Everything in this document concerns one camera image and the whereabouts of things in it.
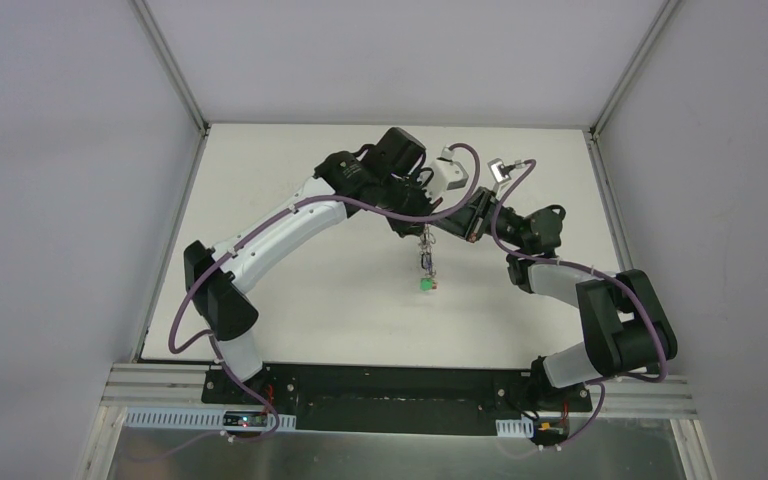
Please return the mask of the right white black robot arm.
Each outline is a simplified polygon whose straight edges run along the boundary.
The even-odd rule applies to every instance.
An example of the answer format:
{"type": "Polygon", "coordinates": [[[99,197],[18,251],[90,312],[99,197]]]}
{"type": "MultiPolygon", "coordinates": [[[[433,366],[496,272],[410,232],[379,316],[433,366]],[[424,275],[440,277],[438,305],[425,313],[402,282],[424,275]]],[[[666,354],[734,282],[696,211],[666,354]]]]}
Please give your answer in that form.
{"type": "Polygon", "coordinates": [[[506,252],[510,281],[520,290],[554,298],[576,308],[583,340],[532,363],[529,400],[555,408],[568,388],[662,367],[678,353],[678,342],[645,272],[599,272],[560,259],[565,209],[557,204],[521,216],[481,187],[436,227],[474,243],[490,237],[506,252]]]}

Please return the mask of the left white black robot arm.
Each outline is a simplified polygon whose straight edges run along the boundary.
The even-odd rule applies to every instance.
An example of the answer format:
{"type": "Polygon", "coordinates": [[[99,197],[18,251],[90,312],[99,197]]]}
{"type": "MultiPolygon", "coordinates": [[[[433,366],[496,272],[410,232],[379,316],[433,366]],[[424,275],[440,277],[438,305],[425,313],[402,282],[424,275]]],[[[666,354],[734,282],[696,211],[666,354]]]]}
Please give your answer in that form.
{"type": "Polygon", "coordinates": [[[249,292],[286,256],[350,218],[360,204],[411,217],[429,215],[434,205],[414,170],[425,157],[419,140],[392,127],[375,144],[328,155],[260,224],[212,247],[200,241],[186,247],[184,303],[207,322],[217,359],[231,371],[226,389],[239,403],[253,404],[265,390],[253,333],[259,312],[249,292]]]}

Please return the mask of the large metal keyring disc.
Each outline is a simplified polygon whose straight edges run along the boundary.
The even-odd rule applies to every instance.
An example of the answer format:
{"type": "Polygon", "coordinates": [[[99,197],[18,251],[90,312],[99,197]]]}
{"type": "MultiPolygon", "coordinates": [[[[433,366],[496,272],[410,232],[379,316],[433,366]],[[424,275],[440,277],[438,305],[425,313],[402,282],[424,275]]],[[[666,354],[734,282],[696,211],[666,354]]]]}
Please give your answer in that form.
{"type": "Polygon", "coordinates": [[[436,268],[434,264],[435,271],[433,275],[429,275],[424,269],[423,269],[423,259],[427,257],[431,257],[433,260],[433,246],[436,244],[436,237],[431,232],[430,226],[428,224],[423,226],[423,231],[419,236],[419,250],[420,250],[420,268],[424,273],[424,277],[431,277],[436,279],[436,268]]]}

